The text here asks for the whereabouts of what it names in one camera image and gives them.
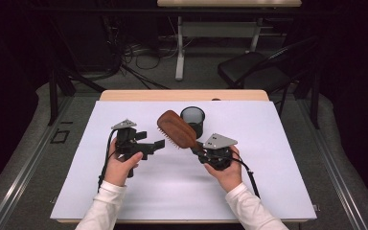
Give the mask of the black folding chair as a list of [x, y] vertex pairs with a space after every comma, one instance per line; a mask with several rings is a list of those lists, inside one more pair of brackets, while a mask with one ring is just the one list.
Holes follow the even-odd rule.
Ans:
[[289, 86], [311, 69], [312, 52], [319, 38], [312, 36], [285, 46], [269, 56], [250, 52], [218, 65], [218, 75], [231, 89], [261, 89], [267, 95], [282, 91], [278, 114], [282, 115]]

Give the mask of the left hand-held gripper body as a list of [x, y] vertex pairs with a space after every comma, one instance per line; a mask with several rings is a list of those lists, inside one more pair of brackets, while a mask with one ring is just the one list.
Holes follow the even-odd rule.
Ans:
[[129, 119], [125, 119], [112, 127], [112, 131], [117, 132], [116, 151], [122, 154], [125, 160], [141, 151], [143, 153], [142, 159], [147, 160], [150, 154], [150, 144], [139, 143], [139, 140], [134, 139], [138, 132], [135, 127], [136, 124]]

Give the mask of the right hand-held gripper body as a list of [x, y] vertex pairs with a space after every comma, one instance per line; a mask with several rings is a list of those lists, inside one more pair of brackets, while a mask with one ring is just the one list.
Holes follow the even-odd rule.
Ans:
[[228, 168], [232, 161], [231, 146], [237, 145], [234, 139], [213, 133], [208, 140], [202, 144], [207, 161], [217, 171]]

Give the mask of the white-legged desk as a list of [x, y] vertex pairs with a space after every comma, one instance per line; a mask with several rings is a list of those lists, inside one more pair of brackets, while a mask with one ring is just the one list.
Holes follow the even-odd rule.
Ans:
[[[157, 6], [172, 10], [274, 10], [296, 9], [302, 5], [302, 0], [157, 0]], [[177, 17], [177, 63], [175, 79], [182, 81], [184, 77], [184, 45], [183, 37], [249, 37], [252, 39], [250, 51], [257, 46], [261, 23], [263, 19], [249, 19], [245, 22], [223, 22], [184, 20]]]

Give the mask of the black metal stand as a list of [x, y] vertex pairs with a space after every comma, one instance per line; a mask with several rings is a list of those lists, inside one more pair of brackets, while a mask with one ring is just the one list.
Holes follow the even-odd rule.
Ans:
[[47, 58], [51, 67], [51, 73], [49, 75], [50, 120], [48, 123], [48, 125], [51, 126], [58, 119], [59, 114], [58, 89], [60, 89], [66, 97], [73, 97], [76, 94], [76, 88], [72, 81], [81, 82], [100, 93], [104, 92], [105, 88], [64, 64], [58, 57], [53, 39], [48, 35], [45, 37], [45, 41]]
[[300, 79], [299, 84], [294, 91], [294, 97], [298, 100], [309, 99], [309, 119], [315, 128], [318, 124], [318, 104], [319, 104], [319, 57], [317, 47], [320, 44], [319, 38], [314, 36], [310, 38], [311, 45], [307, 48], [306, 70], [307, 73]]

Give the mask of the person's right hand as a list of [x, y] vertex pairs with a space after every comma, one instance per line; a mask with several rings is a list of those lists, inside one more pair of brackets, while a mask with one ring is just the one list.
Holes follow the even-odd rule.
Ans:
[[231, 161], [231, 165], [223, 171], [217, 171], [209, 164], [205, 164], [206, 171], [213, 176], [221, 188], [229, 193], [242, 183], [242, 164], [238, 162], [239, 150], [235, 146], [230, 147], [232, 157], [235, 160]]

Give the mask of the person's left hand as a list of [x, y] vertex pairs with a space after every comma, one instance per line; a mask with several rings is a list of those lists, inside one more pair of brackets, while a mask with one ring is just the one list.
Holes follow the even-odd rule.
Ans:
[[117, 139], [114, 138], [110, 144], [103, 180], [115, 186], [124, 187], [130, 170], [138, 166], [143, 158], [143, 153], [139, 151], [125, 160], [116, 151], [116, 141]]

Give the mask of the brown wooden hairbrush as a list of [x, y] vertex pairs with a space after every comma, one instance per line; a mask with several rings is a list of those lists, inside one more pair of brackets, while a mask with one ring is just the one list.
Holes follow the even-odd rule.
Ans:
[[196, 141], [196, 132], [174, 111], [164, 112], [158, 118], [157, 126], [179, 148], [203, 151]]

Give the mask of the black mesh cup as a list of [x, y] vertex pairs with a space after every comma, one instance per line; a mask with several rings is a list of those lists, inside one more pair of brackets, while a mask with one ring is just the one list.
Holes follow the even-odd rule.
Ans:
[[195, 131], [196, 138], [202, 136], [205, 113], [201, 108], [188, 106], [181, 111], [180, 117]]

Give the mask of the metal floor rail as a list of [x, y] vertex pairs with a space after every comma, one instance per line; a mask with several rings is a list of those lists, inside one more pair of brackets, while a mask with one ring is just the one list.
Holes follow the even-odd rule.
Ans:
[[0, 230], [69, 230], [50, 218], [71, 164], [78, 125], [70, 118], [74, 100], [60, 104], [46, 125], [40, 103], [34, 119], [0, 175]]
[[324, 166], [327, 170], [330, 180], [333, 183], [336, 194], [347, 215], [347, 218], [349, 219], [349, 222], [353, 227], [353, 230], [368, 230], [368, 227], [360, 211], [357, 208], [357, 204], [355, 203], [353, 196], [334, 161], [332, 152], [327, 146], [324, 135], [322, 134], [321, 130], [318, 129], [311, 121], [310, 108], [308, 103], [304, 100], [297, 100], [297, 104], [299, 105], [300, 110], [303, 113], [303, 117], [320, 152]]

